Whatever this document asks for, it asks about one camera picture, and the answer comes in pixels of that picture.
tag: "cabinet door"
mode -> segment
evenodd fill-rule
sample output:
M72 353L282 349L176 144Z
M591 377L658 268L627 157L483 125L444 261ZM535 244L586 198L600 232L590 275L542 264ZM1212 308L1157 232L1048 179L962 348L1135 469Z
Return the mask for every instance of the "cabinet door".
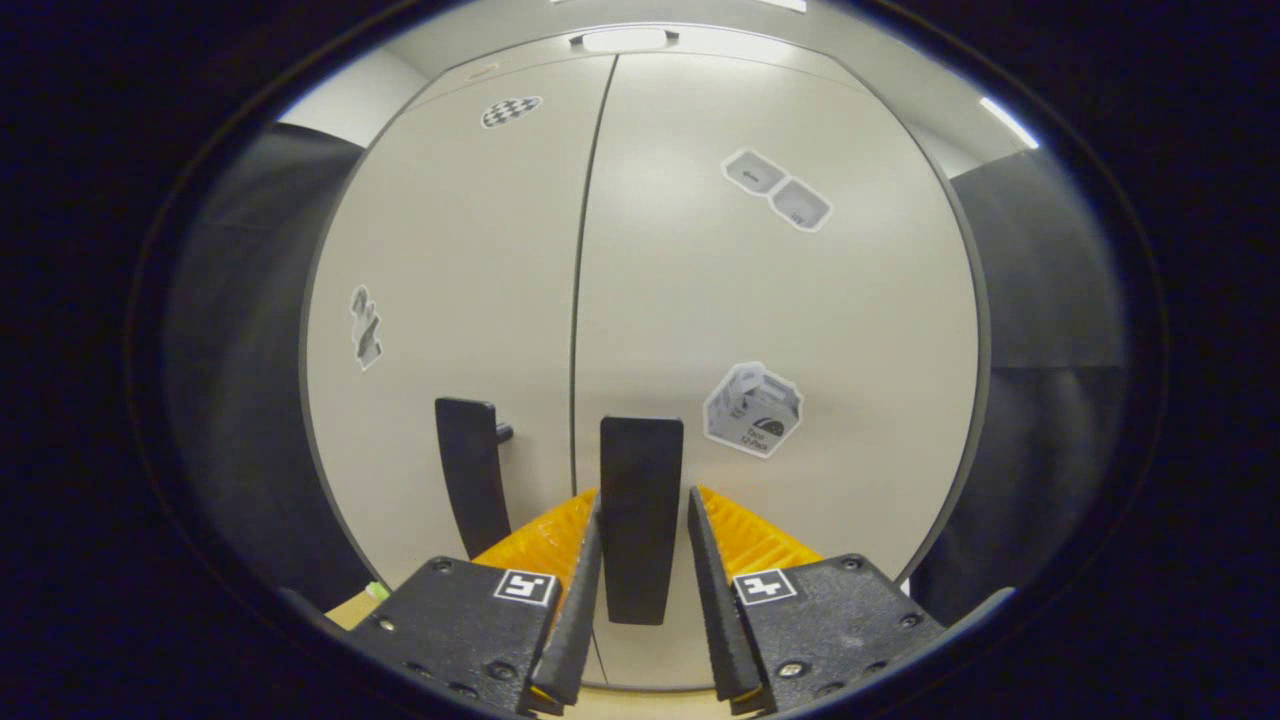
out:
M591 140L612 56L471 85L394 120L346 191L315 272L305 379L323 477L393 588L434 555L466 557L434 401L492 402L512 528L571 495L573 272ZM494 127L502 100L538 96ZM367 288L383 352L356 359Z
M829 201L817 232L726 177L742 147ZM974 404L974 286L938 178L870 94L739 59L622 55L591 170L576 332L580 488L599 483L604 415L685 420L666 621L612 624L602 598L611 684L712 683L689 486L890 577L938 518ZM744 361L804 396L801 424L767 460L701 429L704 401Z

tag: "screw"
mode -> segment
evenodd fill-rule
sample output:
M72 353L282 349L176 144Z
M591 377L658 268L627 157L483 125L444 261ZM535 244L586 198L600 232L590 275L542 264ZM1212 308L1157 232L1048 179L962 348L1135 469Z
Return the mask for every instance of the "screw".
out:
M462 683L449 683L449 689L467 697L480 697L474 689L463 685Z
M515 680L516 669L506 662L494 661L489 664L489 674L499 680Z
M799 678L800 675L804 675L805 670L808 670L808 667L805 667L804 662L792 660L791 662L785 662L782 667L778 667L778 676Z

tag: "checkerboard sticker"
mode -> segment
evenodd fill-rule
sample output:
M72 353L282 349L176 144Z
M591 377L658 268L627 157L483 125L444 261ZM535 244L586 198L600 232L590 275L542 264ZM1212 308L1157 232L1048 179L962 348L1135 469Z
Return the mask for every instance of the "checkerboard sticker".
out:
M498 600L513 600L527 602L529 605L545 606L552 597L552 588L556 587L556 575L541 573L529 573L525 570L507 570L498 583L498 589L493 596Z
M543 99L536 95L530 97L509 97L489 105L489 109L480 115L480 124L488 129L503 126L532 113L543 104Z
M778 569L735 575L733 587L737 588L737 597L742 600L742 605L760 605L797 594L791 580Z

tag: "white cabinet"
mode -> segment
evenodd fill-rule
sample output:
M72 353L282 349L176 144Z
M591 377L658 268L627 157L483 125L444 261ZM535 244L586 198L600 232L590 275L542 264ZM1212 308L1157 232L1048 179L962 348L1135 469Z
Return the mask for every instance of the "white cabinet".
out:
M795 197L778 213L726 177L744 147L829 201L820 224L799 220L817 232L783 217ZM819 553L860 552L892 577L955 479L977 338L952 210L876 97L740 59L618 58L581 259L580 489L599 483L602 416L678 416L686 488L721 491ZM751 360L804 393L803 424L768 460L701 432L708 395ZM666 623L612 624L602 597L595 633L612 684L710 684L684 520Z
M573 268L591 138L612 56L512 72L402 114L353 174L306 319L319 466L352 539L392 585L434 555L466 557L434 401L494 404L512 527L571 495ZM486 128L494 102L540 97ZM366 287L383 354L355 356Z

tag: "cardboard box sticker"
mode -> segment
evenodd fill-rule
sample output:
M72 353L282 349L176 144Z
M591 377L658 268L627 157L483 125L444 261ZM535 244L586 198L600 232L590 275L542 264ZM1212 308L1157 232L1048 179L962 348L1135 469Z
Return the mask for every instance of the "cardboard box sticker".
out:
M703 433L735 450L769 457L800 427L804 396L763 363L733 365L703 404Z

